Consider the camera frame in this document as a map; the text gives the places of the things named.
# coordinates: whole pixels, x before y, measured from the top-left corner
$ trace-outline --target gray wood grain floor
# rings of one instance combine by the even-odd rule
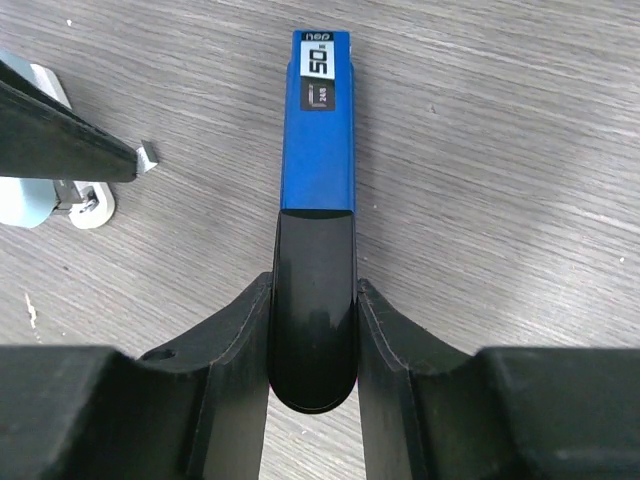
[[[140,354],[269,269],[290,33],[317,27],[353,34],[362,276],[468,352],[639,346],[639,18],[615,0],[0,0],[2,47],[162,161],[100,230],[0,228],[0,341]],[[364,478],[358,417],[356,393],[319,417],[272,399],[262,478]]]

